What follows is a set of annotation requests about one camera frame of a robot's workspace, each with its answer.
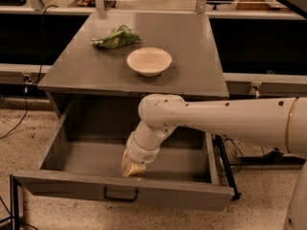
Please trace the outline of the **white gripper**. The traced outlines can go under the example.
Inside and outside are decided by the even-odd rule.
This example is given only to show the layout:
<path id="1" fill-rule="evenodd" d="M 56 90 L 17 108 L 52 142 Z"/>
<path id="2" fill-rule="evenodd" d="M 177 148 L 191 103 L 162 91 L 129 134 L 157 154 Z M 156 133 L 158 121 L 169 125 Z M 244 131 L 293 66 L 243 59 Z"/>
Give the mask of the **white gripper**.
<path id="1" fill-rule="evenodd" d="M 175 126 L 152 127 L 141 121 L 127 141 L 122 159 L 122 175 L 135 176 L 146 170 L 159 153 L 161 144 L 175 131 Z"/>

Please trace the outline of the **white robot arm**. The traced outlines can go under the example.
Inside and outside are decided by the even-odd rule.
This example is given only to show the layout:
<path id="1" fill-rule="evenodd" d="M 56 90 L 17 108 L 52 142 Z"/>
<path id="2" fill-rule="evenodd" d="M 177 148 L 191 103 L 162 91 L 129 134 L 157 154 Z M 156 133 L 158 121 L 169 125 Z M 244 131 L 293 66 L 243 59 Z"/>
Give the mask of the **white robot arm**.
<path id="1" fill-rule="evenodd" d="M 186 102 L 178 95 L 151 94 L 138 106 L 140 123 L 123 154 L 122 175 L 140 173 L 177 127 L 189 127 L 304 158 L 307 100 L 304 98 Z"/>

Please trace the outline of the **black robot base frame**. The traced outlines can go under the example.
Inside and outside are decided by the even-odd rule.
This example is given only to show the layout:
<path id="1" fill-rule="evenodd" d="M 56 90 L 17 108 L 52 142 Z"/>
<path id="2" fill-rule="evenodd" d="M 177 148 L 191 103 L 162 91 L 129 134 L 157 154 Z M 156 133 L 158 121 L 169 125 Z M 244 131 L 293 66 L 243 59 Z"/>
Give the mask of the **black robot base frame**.
<path id="1" fill-rule="evenodd" d="M 265 170 L 300 170 L 306 160 L 273 150 L 261 156 L 242 156 L 237 159 L 240 166 Z"/>

